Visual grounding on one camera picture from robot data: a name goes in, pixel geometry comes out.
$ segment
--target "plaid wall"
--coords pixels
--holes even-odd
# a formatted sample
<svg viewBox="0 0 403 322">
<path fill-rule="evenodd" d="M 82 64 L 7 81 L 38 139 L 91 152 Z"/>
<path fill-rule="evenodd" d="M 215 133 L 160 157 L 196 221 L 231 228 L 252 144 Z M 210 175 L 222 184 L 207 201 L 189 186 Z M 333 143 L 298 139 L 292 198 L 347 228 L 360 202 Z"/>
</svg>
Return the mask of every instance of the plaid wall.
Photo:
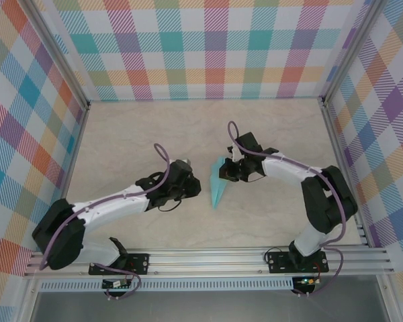
<svg viewBox="0 0 403 322">
<path fill-rule="evenodd" d="M 351 44 L 351 41 L 354 38 L 361 23 L 363 22 L 364 17 L 367 13 L 367 10 L 370 8 L 370 5 L 372 2 L 373 2 L 373 0 L 364 1 L 363 6 L 361 7 L 360 12 L 358 13 L 357 19 L 354 21 L 351 31 L 349 32 L 347 39 L 345 40 L 345 42 L 342 45 L 341 51 L 339 52 L 339 55 L 337 55 L 337 58 L 334 62 L 334 66 L 331 68 L 330 73 L 328 74 L 327 81 L 325 82 L 325 84 L 322 88 L 320 96 L 325 96 L 325 93 L 327 92 L 327 89 L 329 88 L 331 81 L 333 80 L 334 76 L 336 75 L 337 69 L 342 64 L 342 61 L 348 52 L 348 48 L 349 48 L 349 45 Z"/>
<path fill-rule="evenodd" d="M 398 271 L 403 308 L 403 0 L 390 0 L 332 100 L 362 212 Z"/>
<path fill-rule="evenodd" d="M 116 101 L 317 97 L 362 1 L 36 3 L 87 96 Z"/>
<path fill-rule="evenodd" d="M 0 321 L 61 193 L 82 109 L 16 0 L 0 0 Z"/>
</svg>

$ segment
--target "white plastic strip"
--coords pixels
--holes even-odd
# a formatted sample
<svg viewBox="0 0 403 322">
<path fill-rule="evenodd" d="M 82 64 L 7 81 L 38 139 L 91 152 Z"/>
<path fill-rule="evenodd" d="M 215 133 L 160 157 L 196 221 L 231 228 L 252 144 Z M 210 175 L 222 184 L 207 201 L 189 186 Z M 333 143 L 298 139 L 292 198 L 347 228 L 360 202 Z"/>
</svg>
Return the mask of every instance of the white plastic strip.
<svg viewBox="0 0 403 322">
<path fill-rule="evenodd" d="M 138 292 L 185 292 L 219 290 L 291 290 L 291 277 L 258 278 L 143 278 Z M 104 292 L 101 279 L 46 279 L 40 292 Z"/>
</svg>

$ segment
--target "aluminum frame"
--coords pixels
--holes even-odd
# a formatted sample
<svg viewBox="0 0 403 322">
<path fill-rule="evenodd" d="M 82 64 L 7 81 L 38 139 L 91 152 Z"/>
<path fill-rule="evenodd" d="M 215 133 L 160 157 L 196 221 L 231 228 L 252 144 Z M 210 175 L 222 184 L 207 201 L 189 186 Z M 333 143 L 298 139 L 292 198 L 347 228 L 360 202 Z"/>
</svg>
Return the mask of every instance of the aluminum frame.
<svg viewBox="0 0 403 322">
<path fill-rule="evenodd" d="M 333 125 L 333 119 L 331 116 L 330 112 L 330 107 L 326 106 L 324 103 L 323 99 L 319 98 L 318 100 L 322 116 L 324 118 L 324 122 L 326 124 L 328 136 L 330 137 L 331 144 L 333 146 L 333 151 L 337 159 L 337 163 L 339 165 L 339 168 L 341 169 L 343 176 L 345 177 L 345 180 L 347 181 L 347 184 L 349 188 L 351 189 L 351 192 L 354 196 L 357 196 L 357 191 L 355 190 L 355 187 L 352 183 L 351 180 L 351 173 L 349 172 L 349 168 L 346 165 L 346 158 L 345 155 L 343 154 L 343 150 L 341 149 L 341 146 L 339 144 L 339 134 L 336 131 L 336 128 Z M 361 204 L 358 199 L 356 199 L 359 209 L 361 209 Z M 366 229 L 366 227 L 369 227 L 367 222 L 364 219 L 364 216 L 358 211 L 355 214 L 355 220 L 357 221 L 357 228 L 361 228 L 364 232 L 364 238 L 367 241 L 367 244 L 369 246 L 372 246 L 372 249 L 378 249 L 374 247 L 374 241 L 373 238 L 370 234 L 370 230 Z M 392 281 L 392 277 L 385 275 L 385 274 L 378 274 L 377 275 L 377 282 L 379 284 L 379 289 L 381 290 L 382 298 L 384 300 L 388 315 L 391 319 L 391 321 L 397 321 L 397 322 L 403 322 L 403 314 L 400 310 L 400 306 L 398 304 L 398 299 L 396 296 L 396 292 L 394 290 L 394 284 Z"/>
<path fill-rule="evenodd" d="M 73 150 L 73 155 L 69 164 L 69 170 L 64 178 L 62 190 L 61 190 L 61 198 L 65 198 L 67 196 L 67 192 L 69 191 L 70 181 L 73 175 L 73 171 L 75 170 L 76 160 L 79 153 L 79 148 L 81 147 L 82 137 L 85 132 L 85 128 L 87 127 L 88 116 L 90 111 L 90 106 L 88 105 L 87 109 L 84 110 L 82 114 L 82 122 L 81 122 L 81 129 L 79 130 L 78 138 L 76 139 L 75 149 Z"/>
<path fill-rule="evenodd" d="M 79 84 L 79 81 L 76 79 L 72 68 L 64 57 L 60 46 L 57 44 L 54 35 L 48 29 L 48 26 L 46 25 L 37 6 L 33 4 L 32 0 L 18 0 L 18 3 L 21 5 L 21 8 L 24 10 L 28 19 L 34 26 L 34 29 L 37 31 L 52 60 L 57 65 L 59 71 L 61 71 L 64 80 L 69 85 L 76 100 L 81 106 L 84 106 L 84 109 L 88 110 L 89 99 L 85 95 L 81 85 Z"/>
<path fill-rule="evenodd" d="M 384 7 L 387 5 L 387 3 L 388 0 L 372 1 L 370 8 L 367 10 L 365 17 L 363 18 L 363 22 L 359 26 L 354 38 L 349 44 L 348 50 L 345 54 L 345 57 L 343 58 L 341 65 L 336 71 L 336 74 L 333 76 L 330 86 L 327 88 L 326 94 L 324 96 L 326 106 L 328 106 L 331 99 L 334 97 L 334 94 L 338 91 L 352 63 L 354 62 L 354 59 L 360 53 L 360 50 L 362 49 L 364 42 L 369 36 L 372 27 L 375 25 L 378 17 L 384 10 Z"/>
<path fill-rule="evenodd" d="M 337 246 L 345 258 L 343 275 L 384 275 L 394 272 L 388 254 L 383 248 L 368 246 Z M 269 248 L 208 248 L 199 250 L 128 250 L 131 253 L 148 253 L 149 278 L 200 278 L 200 277 L 254 277 L 254 276 L 307 276 L 300 273 L 270 274 L 268 264 L 264 262 L 264 253 Z M 333 251 L 326 251 L 330 272 L 333 275 L 340 263 L 340 256 Z M 39 271 L 41 253 L 35 253 L 28 264 L 26 278 L 95 278 L 88 275 L 88 264 L 71 264 L 61 270 L 45 268 Z"/>
</svg>

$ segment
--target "beige tabletop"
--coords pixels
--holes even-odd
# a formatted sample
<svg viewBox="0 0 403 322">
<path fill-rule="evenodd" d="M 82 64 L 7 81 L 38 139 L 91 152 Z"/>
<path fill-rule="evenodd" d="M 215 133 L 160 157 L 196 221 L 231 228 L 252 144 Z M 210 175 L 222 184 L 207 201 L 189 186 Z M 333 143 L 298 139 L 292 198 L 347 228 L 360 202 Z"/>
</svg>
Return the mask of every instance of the beige tabletop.
<svg viewBox="0 0 403 322">
<path fill-rule="evenodd" d="M 90 233 L 126 248 L 286 246 L 308 223 L 300 187 L 274 178 L 228 183 L 212 209 L 210 166 L 227 156 L 229 120 L 251 131 L 263 148 L 276 148 L 300 162 L 336 164 L 316 99 L 153 101 L 94 103 L 89 113 L 68 193 L 70 202 L 120 191 L 139 178 L 164 171 L 153 144 L 172 159 L 191 160 L 202 192 L 174 211 L 129 215 Z M 165 208 L 172 207 L 174 202 Z M 339 244 L 359 244 L 354 219 Z"/>
</svg>

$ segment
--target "gray floor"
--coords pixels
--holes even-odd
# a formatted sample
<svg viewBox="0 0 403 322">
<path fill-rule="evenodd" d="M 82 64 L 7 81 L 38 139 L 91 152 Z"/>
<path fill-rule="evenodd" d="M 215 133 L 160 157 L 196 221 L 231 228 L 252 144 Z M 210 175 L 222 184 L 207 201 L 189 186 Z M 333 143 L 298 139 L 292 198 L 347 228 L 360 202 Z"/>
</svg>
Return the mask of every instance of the gray floor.
<svg viewBox="0 0 403 322">
<path fill-rule="evenodd" d="M 102 293 L 42 293 L 32 322 L 383 322 L 374 276 L 343 276 L 309 299 L 290 291 L 136 292 L 122 301 Z"/>
<path fill-rule="evenodd" d="M 210 166 L 227 156 L 229 120 L 252 131 L 264 147 L 309 165 L 335 164 L 316 99 L 94 103 L 68 193 L 70 202 L 120 191 L 163 171 L 153 144 L 173 159 L 189 158 L 202 192 L 170 213 L 153 209 L 105 225 L 88 235 L 118 238 L 127 248 L 287 246 L 308 220 L 301 188 L 273 178 L 229 183 L 213 210 Z M 340 244 L 359 244 L 354 220 Z"/>
</svg>

